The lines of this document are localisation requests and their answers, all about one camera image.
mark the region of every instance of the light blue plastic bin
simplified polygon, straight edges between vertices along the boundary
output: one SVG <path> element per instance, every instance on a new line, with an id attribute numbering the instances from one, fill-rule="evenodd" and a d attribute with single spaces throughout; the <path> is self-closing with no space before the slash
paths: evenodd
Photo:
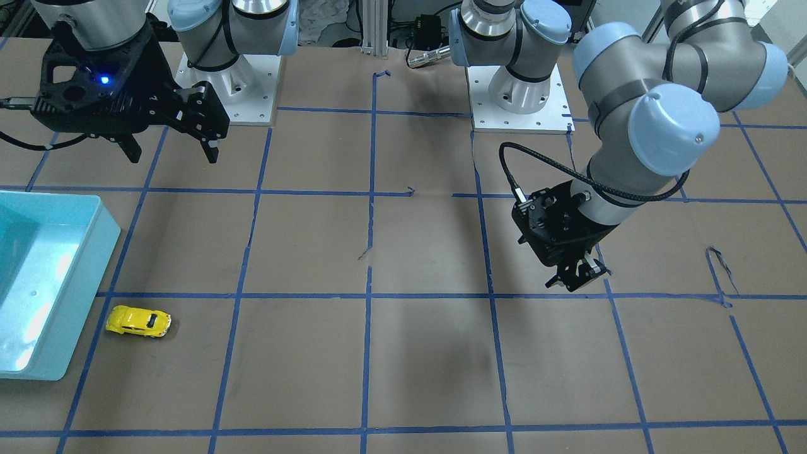
<path id="1" fill-rule="evenodd" d="M 65 376 L 119 235 L 96 195 L 0 191 L 0 378 Z"/>

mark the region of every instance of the yellow toy car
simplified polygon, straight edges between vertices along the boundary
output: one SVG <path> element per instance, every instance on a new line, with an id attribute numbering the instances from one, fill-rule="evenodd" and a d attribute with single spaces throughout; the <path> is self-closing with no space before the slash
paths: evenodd
<path id="1" fill-rule="evenodd" d="M 171 327 L 171 316 L 160 310 L 115 306 L 107 319 L 107 330 L 123 334 L 139 334 L 152 338 L 165 336 Z"/>

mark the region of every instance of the blue tape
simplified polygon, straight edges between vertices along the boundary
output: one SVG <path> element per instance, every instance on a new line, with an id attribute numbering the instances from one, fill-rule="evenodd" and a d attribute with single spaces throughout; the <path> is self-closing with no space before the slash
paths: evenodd
<path id="1" fill-rule="evenodd" d="M 766 419 L 736 419 L 714 421 L 670 421 L 648 422 L 650 429 L 692 429 L 707 427 L 770 427 L 771 421 Z M 779 427 L 805 427 L 807 419 L 779 419 Z M 639 422 L 606 422 L 589 424 L 537 424 L 514 425 L 513 432 L 560 432 L 560 431 L 635 431 L 641 430 Z M 393 434 L 458 434 L 458 433 L 502 433 L 506 426 L 437 426 L 437 427 L 384 427 L 363 429 L 342 427 L 316 428 L 266 428 L 266 429 L 121 429 L 121 430 L 75 430 L 68 433 L 68 438 L 100 438 L 100 437 L 209 437 L 218 436 L 301 436 L 301 435 L 393 435 Z M 0 439 L 13 438 L 56 438 L 64 431 L 0 431 Z"/>
<path id="2" fill-rule="evenodd" d="M 332 109 L 329 107 L 278 107 L 279 111 L 295 111 L 295 112 L 331 112 L 331 113 L 355 113 L 355 114 L 370 114 L 373 111 L 367 109 Z"/>
<path id="3" fill-rule="evenodd" d="M 129 230 L 126 234 L 126 239 L 123 240 L 123 246 L 121 247 L 120 257 L 118 257 L 118 262 L 115 264 L 115 271 L 112 274 L 112 280 L 110 283 L 110 292 L 114 292 L 115 285 L 118 283 L 118 278 L 120 277 L 120 270 L 123 267 L 123 261 L 126 259 L 126 254 L 129 251 L 129 246 L 132 244 L 132 235 L 135 232 L 135 227 L 137 227 L 137 221 L 140 218 L 140 213 L 143 210 L 143 203 L 145 202 L 146 195 L 148 194 L 147 188 L 148 185 L 151 184 L 151 180 L 154 176 L 154 171 L 157 168 L 157 162 L 160 160 L 160 153 L 162 152 L 162 147 L 165 144 L 165 138 L 168 136 L 168 128 L 163 128 L 162 136 L 160 137 L 160 142 L 157 145 L 157 151 L 154 153 L 154 158 L 152 159 L 151 166 L 148 169 L 148 174 L 146 175 L 145 183 L 143 184 L 143 188 L 140 191 L 140 199 L 137 202 L 137 208 L 135 208 L 135 214 L 132 217 L 132 222 L 129 224 Z M 73 395 L 73 401 L 70 403 L 70 410 L 67 413 L 67 419 L 65 421 L 65 429 L 64 435 L 59 438 L 59 445 L 56 448 L 56 454 L 64 454 L 65 452 L 65 444 L 67 443 L 67 432 L 70 430 L 70 427 L 73 425 L 73 420 L 76 417 L 76 410 L 78 408 L 78 402 L 82 398 L 82 392 L 84 391 L 84 385 L 87 382 L 87 376 L 90 373 L 90 366 L 93 362 L 93 357 L 95 355 L 95 349 L 98 347 L 98 340 L 101 338 L 101 332 L 103 331 L 104 325 L 104 315 L 109 310 L 109 305 L 111 302 L 112 297 L 107 295 L 104 299 L 103 307 L 101 309 L 101 316 L 98 318 L 98 323 L 95 325 L 95 332 L 93 333 L 92 341 L 90 341 L 90 349 L 87 351 L 87 358 L 84 361 L 84 367 L 82 368 L 82 374 L 78 379 L 78 384 L 76 386 L 76 393 Z"/>
<path id="4" fill-rule="evenodd" d="M 602 258 L 602 251 L 600 246 L 597 246 L 597 252 Z M 636 399 L 636 408 L 639 413 L 639 420 L 642 423 L 642 432 L 645 435 L 645 443 L 647 444 L 648 454 L 654 454 L 653 440 L 650 437 L 650 429 L 647 426 L 647 417 L 645 416 L 645 409 L 642 405 L 642 396 L 639 394 L 639 384 L 636 381 L 636 373 L 633 371 L 633 362 L 630 359 L 630 352 L 628 350 L 628 340 L 625 337 L 625 331 L 622 329 L 622 320 L 619 318 L 619 309 L 617 309 L 617 300 L 611 291 L 611 283 L 608 279 L 604 280 L 605 291 L 608 293 L 608 299 L 611 302 L 611 312 L 613 314 L 613 321 L 617 326 L 617 333 L 619 334 L 619 343 L 622 345 L 622 355 L 625 357 L 625 366 L 628 368 L 628 377 L 630 378 L 630 387 L 633 389 L 633 397 Z"/>
<path id="5" fill-rule="evenodd" d="M 460 112 L 412 112 L 412 111 L 376 111 L 380 115 L 398 116 L 430 116 L 430 117 L 453 117 L 453 118 L 473 118 L 473 114 Z"/>
<path id="6" fill-rule="evenodd" d="M 705 293 L 661 293 L 661 292 L 636 292 L 636 293 L 611 293 L 618 300 L 628 299 L 672 299 L 672 300 L 707 300 L 719 303 L 717 295 Z M 161 299 L 234 299 L 235 293 L 184 293 L 184 292 L 98 292 L 98 297 L 109 296 L 112 298 L 161 298 Z M 362 300 L 365 293 L 242 293 L 241 299 L 253 300 Z M 487 299 L 488 293 L 381 293 L 374 292 L 373 298 L 383 298 L 388 300 L 445 300 L 445 299 Z M 607 300 L 607 293 L 494 293 L 497 300 L 524 299 L 524 300 Z M 735 300 L 778 300 L 778 301 L 807 301 L 807 295 L 732 295 L 726 297 Z"/>
<path id="7" fill-rule="evenodd" d="M 370 413 L 370 336 L 372 334 L 373 298 L 373 267 L 367 267 L 367 286 L 364 312 L 364 355 L 362 358 L 362 437 L 359 443 L 359 452 L 367 453 L 367 419 Z"/>
<path id="8" fill-rule="evenodd" d="M 754 383 L 756 384 L 757 391 L 759 392 L 759 397 L 762 399 L 762 403 L 765 406 L 765 412 L 767 413 L 769 423 L 773 426 L 774 433 L 776 433 L 776 439 L 779 441 L 779 447 L 782 449 L 782 454 L 788 454 L 788 448 L 784 444 L 782 433 L 779 430 L 779 426 L 776 423 L 776 418 L 774 418 L 773 416 L 773 410 L 771 409 L 771 404 L 767 401 L 765 390 L 762 388 L 762 381 L 759 379 L 759 374 L 757 374 L 756 372 L 754 362 L 751 361 L 751 354 L 748 352 L 748 347 L 746 347 L 746 341 L 743 340 L 742 333 L 740 333 L 740 327 L 737 324 L 737 319 L 734 318 L 734 315 L 730 315 L 729 318 L 731 319 L 731 325 L 734 328 L 734 333 L 737 335 L 737 340 L 738 342 L 740 342 L 740 348 L 742 348 L 742 355 L 746 358 L 746 363 L 748 363 L 748 370 L 751 372 L 751 376 L 754 377 Z"/>
<path id="9" fill-rule="evenodd" d="M 732 307 L 731 303 L 725 300 L 725 293 L 720 286 L 720 281 L 717 280 L 717 273 L 714 270 L 714 264 L 712 263 L 712 256 L 709 254 L 709 250 L 706 250 L 706 263 L 709 265 L 709 272 L 712 273 L 712 281 L 714 282 L 714 287 L 717 290 L 717 297 L 720 299 L 720 304 L 723 307 L 730 308 Z"/>
<path id="10" fill-rule="evenodd" d="M 799 242 L 801 243 L 801 249 L 807 252 L 807 242 L 805 242 L 804 237 L 801 236 L 801 232 L 799 228 L 796 226 L 796 222 L 793 220 L 793 217 L 790 215 L 790 211 L 788 210 L 787 205 L 784 204 L 782 201 L 782 196 L 779 193 L 779 190 L 776 189 L 776 185 L 773 183 L 773 179 L 771 178 L 770 174 L 768 174 L 765 165 L 762 162 L 762 158 L 757 153 L 756 147 L 754 147 L 754 143 L 751 141 L 751 138 L 748 136 L 748 131 L 745 129 L 742 121 L 740 121 L 740 117 L 737 115 L 737 112 L 731 112 L 734 115 L 734 119 L 737 121 L 737 124 L 740 126 L 740 131 L 742 131 L 742 135 L 746 138 L 746 142 L 748 142 L 748 146 L 751 148 L 751 152 L 754 154 L 754 158 L 756 159 L 757 163 L 759 164 L 759 168 L 762 169 L 762 173 L 765 174 L 765 179 L 767 183 L 771 186 L 773 190 L 773 195 L 776 196 L 776 199 L 780 202 L 780 206 L 782 207 L 782 211 L 784 211 L 785 217 L 788 218 L 788 222 L 790 223 L 790 227 L 793 229 L 793 232 L 796 234 Z"/>
<path id="11" fill-rule="evenodd" d="M 210 444 L 208 445 L 208 454 L 214 454 L 215 445 L 218 439 L 216 432 L 221 426 L 221 414 L 224 410 L 224 397 L 227 392 L 227 383 L 230 377 L 230 364 L 232 364 L 232 351 L 236 344 L 236 332 L 238 330 L 238 315 L 241 307 L 241 295 L 244 293 L 244 282 L 246 281 L 247 268 L 249 267 L 249 253 L 252 251 L 253 239 L 255 238 L 255 225 L 257 224 L 258 210 L 261 207 L 261 186 L 263 179 L 266 175 L 266 163 L 269 161 L 269 152 L 272 145 L 272 128 L 266 131 L 266 142 L 263 149 L 263 158 L 261 160 L 261 169 L 258 171 L 257 186 L 255 188 L 255 201 L 253 203 L 253 219 L 249 227 L 249 239 L 244 248 L 244 257 L 241 260 L 241 271 L 238 276 L 238 285 L 236 287 L 236 300 L 232 305 L 232 320 L 230 324 L 230 335 L 227 341 L 227 353 L 224 356 L 224 369 L 221 373 L 221 383 L 219 386 L 219 396 L 215 404 L 215 415 L 213 417 L 213 435 L 210 437 Z"/>
<path id="12" fill-rule="evenodd" d="M 473 130 L 470 132 L 470 151 L 474 153 L 476 135 Z M 512 420 L 510 419 L 510 409 L 507 403 L 507 381 L 504 378 L 504 360 L 502 358 L 501 337 L 499 336 L 499 316 L 496 312 L 496 298 L 493 289 L 493 270 L 491 267 L 491 251 L 487 240 L 487 222 L 485 221 L 485 204 L 482 197 L 482 180 L 479 177 L 479 170 L 474 160 L 474 180 L 476 183 L 476 201 L 479 207 L 479 225 L 482 230 L 482 249 L 485 257 L 485 274 L 487 276 L 487 293 L 491 306 L 491 327 L 493 329 L 493 346 L 496 354 L 496 370 L 499 373 L 499 390 L 502 398 L 502 412 L 504 415 L 505 434 L 507 436 L 508 454 L 515 454 L 516 448 L 512 439 Z"/>
<path id="13" fill-rule="evenodd" d="M 55 144 L 58 139 L 59 139 L 59 133 L 58 132 L 53 133 L 50 145 Z M 34 174 L 31 175 L 31 179 L 28 181 L 28 185 L 25 187 L 25 192 L 31 192 L 33 190 L 34 184 L 36 184 L 36 179 L 39 178 L 40 172 L 42 172 L 42 168 L 45 167 L 45 162 L 48 160 L 48 156 L 50 156 L 50 150 L 46 150 L 43 153 L 42 159 L 40 159 L 40 163 L 36 166 Z"/>

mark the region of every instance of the black cable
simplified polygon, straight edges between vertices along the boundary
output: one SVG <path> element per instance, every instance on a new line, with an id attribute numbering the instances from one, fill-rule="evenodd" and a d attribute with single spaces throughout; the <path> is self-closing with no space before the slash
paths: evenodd
<path id="1" fill-rule="evenodd" d="M 353 6 L 353 4 L 354 4 L 355 2 L 356 2 L 356 0 L 350 0 L 350 3 L 348 4 L 348 11 L 350 11 L 350 7 L 351 7 L 351 6 Z M 352 31 L 353 33 L 361 33 L 359 30 L 353 30 L 353 29 L 350 27 L 350 24 L 348 23 L 348 20 L 349 20 L 349 19 L 350 19 L 350 17 L 345 17 L 345 27 L 347 27 L 347 29 L 348 29 L 348 30 L 350 30 L 350 31 Z"/>
<path id="2" fill-rule="evenodd" d="M 420 29 L 415 31 L 415 34 L 412 35 L 412 41 L 410 42 L 409 45 L 407 45 L 406 56 L 403 58 L 403 61 L 406 62 L 406 66 L 409 69 L 415 69 L 415 68 L 412 68 L 411 66 L 409 66 L 409 55 L 412 53 L 412 48 L 415 46 L 415 38 L 417 37 L 417 34 L 420 33 L 420 30 L 422 30 L 423 27 L 425 27 L 425 25 L 427 23 L 429 23 L 429 21 L 436 18 L 441 12 L 443 12 L 445 10 L 449 10 L 451 8 L 454 8 L 455 6 L 460 6 L 460 5 L 462 5 L 462 2 L 454 2 L 454 3 L 451 3 L 448 6 L 444 6 L 441 9 L 437 10 L 437 12 L 434 13 L 433 15 L 430 15 L 428 18 L 426 18 L 426 20 L 423 21 L 423 23 L 420 24 Z"/>
<path id="3" fill-rule="evenodd" d="M 221 31 L 224 29 L 224 8 L 229 8 L 229 5 L 230 4 L 227 3 L 227 2 L 222 3 L 222 5 L 221 5 L 221 7 L 222 7 L 221 20 L 219 21 L 219 26 L 216 28 L 215 33 L 213 33 L 213 37 L 210 38 L 210 40 L 205 45 L 204 50 L 202 51 L 202 54 L 199 55 L 199 58 L 194 62 L 191 62 L 190 58 L 188 59 L 188 68 L 195 68 L 196 65 L 198 65 L 199 62 L 202 61 L 204 59 L 204 57 L 207 55 L 207 51 L 209 51 L 210 48 L 213 47 L 213 43 L 215 43 L 215 39 L 219 37 L 219 33 L 221 33 Z"/>
<path id="4" fill-rule="evenodd" d="M 364 45 L 364 25 L 362 24 L 362 13 L 358 10 L 358 4 L 361 2 L 356 2 L 356 18 L 358 19 L 358 32 L 359 35 L 362 36 L 362 46 Z"/>
<path id="5" fill-rule="evenodd" d="M 79 137 L 75 137 L 70 139 L 69 141 L 60 142 L 58 144 L 53 145 L 31 145 L 29 143 L 14 139 L 12 136 L 0 131 L 0 139 L 14 145 L 18 146 L 19 148 L 29 149 L 30 151 L 49 151 L 53 149 L 62 149 L 67 148 L 69 146 L 76 145 L 78 142 L 85 140 L 86 138 L 90 137 L 88 134 L 82 134 Z"/>
<path id="6" fill-rule="evenodd" d="M 701 24 L 710 20 L 712 16 L 717 14 L 721 6 L 723 6 L 723 3 L 725 3 L 725 0 L 717 0 L 717 4 L 714 6 L 714 8 L 709 10 L 706 15 L 697 21 L 690 23 L 677 35 L 675 35 L 675 38 L 673 38 L 672 42 L 670 43 L 670 48 L 667 50 L 667 59 L 664 61 L 664 72 L 662 73 L 664 80 L 672 82 L 672 62 L 675 59 L 675 48 L 678 47 L 678 44 L 684 40 L 684 36 L 686 36 L 695 27 L 699 27 Z"/>
<path id="7" fill-rule="evenodd" d="M 597 190 L 600 190 L 602 192 L 605 192 L 605 193 L 608 193 L 608 194 L 611 194 L 611 195 L 615 195 L 617 197 L 621 197 L 622 199 L 625 199 L 625 200 L 633 200 L 635 202 L 659 202 L 660 200 L 664 200 L 664 199 L 674 195 L 676 192 L 678 192 L 681 189 L 681 187 L 684 186 L 684 183 L 686 183 L 687 178 L 689 177 L 689 170 L 687 170 L 686 172 L 684 172 L 681 175 L 680 179 L 678 180 L 678 183 L 676 183 L 675 186 L 672 189 L 670 189 L 667 192 L 664 192 L 663 194 L 659 194 L 659 195 L 636 195 L 636 194 L 631 194 L 629 192 L 624 192 L 624 191 L 620 191 L 618 189 L 614 189 L 613 187 L 604 185 L 603 183 L 598 183 L 598 182 L 594 181 L 593 179 L 588 178 L 586 175 L 581 174 L 579 172 L 575 172 L 574 170 L 570 169 L 569 167 L 564 166 L 560 162 L 557 162 L 554 159 L 552 159 L 552 158 L 550 158 L 548 156 L 545 156 L 543 154 L 540 154 L 539 152 L 537 152 L 535 150 L 532 150 L 532 149 L 529 149 L 529 148 L 527 148 L 527 147 L 525 147 L 523 145 L 518 145 L 518 144 L 513 143 L 513 142 L 504 142 L 502 145 L 499 146 L 499 161 L 502 164 L 502 170 L 504 170 L 504 175 L 507 176 L 507 180 L 510 183 L 510 190 L 512 191 L 513 195 L 517 199 L 520 199 L 520 197 L 519 197 L 519 194 L 516 191 L 516 189 L 521 189 L 521 187 L 519 187 L 518 183 L 516 183 L 516 179 L 513 178 L 512 173 L 510 173 L 510 169 L 507 166 L 507 162 L 504 160 L 504 150 L 507 149 L 507 148 L 517 149 L 518 151 L 521 151 L 522 153 L 526 153 L 529 156 L 532 156 L 533 158 L 539 159 L 539 160 L 549 164 L 550 166 L 554 167 L 555 169 L 558 169 L 558 170 L 560 170 L 562 172 L 565 172 L 565 173 L 577 178 L 578 180 L 580 180 L 580 181 L 582 181 L 584 183 L 587 183 L 589 186 L 591 186 L 591 187 L 593 187 L 593 188 L 595 188 Z"/>

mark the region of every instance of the light blue joint cap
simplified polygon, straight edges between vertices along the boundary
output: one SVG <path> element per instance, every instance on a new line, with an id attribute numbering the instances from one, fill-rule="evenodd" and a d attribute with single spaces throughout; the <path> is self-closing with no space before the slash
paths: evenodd
<path id="1" fill-rule="evenodd" d="M 459 9 L 451 11 L 449 21 L 449 45 L 451 46 L 451 61 L 457 66 L 469 67 L 468 54 L 465 53 L 465 43 L 462 42 L 462 26 L 459 24 Z"/>
<path id="2" fill-rule="evenodd" d="M 289 15 L 286 22 L 286 30 L 283 31 L 283 40 L 280 41 L 278 55 L 291 55 L 297 51 L 297 41 L 299 40 L 299 7 L 297 0 L 289 0 Z"/>
<path id="3" fill-rule="evenodd" d="M 759 43 L 765 46 L 765 67 L 751 93 L 735 109 L 756 109 L 770 103 L 788 78 L 788 56 L 784 51 L 773 44 Z"/>
<path id="4" fill-rule="evenodd" d="M 720 134 L 720 118 L 700 93 L 675 83 L 639 98 L 628 121 L 633 152 L 653 173 L 672 177 L 692 168 Z"/>
<path id="5" fill-rule="evenodd" d="M 565 44 L 569 40 L 571 17 L 563 6 L 552 0 L 525 0 L 521 5 L 521 15 L 527 27 L 545 40 L 555 44 Z"/>
<path id="6" fill-rule="evenodd" d="M 584 36 L 577 44 L 575 55 L 572 57 L 577 84 L 580 84 L 583 73 L 601 53 L 605 52 L 605 49 L 627 36 L 640 35 L 636 29 L 624 22 L 604 23 Z"/>
<path id="7" fill-rule="evenodd" d="M 187 32 L 202 25 L 221 7 L 222 0 L 170 0 L 168 17 L 176 32 Z"/>

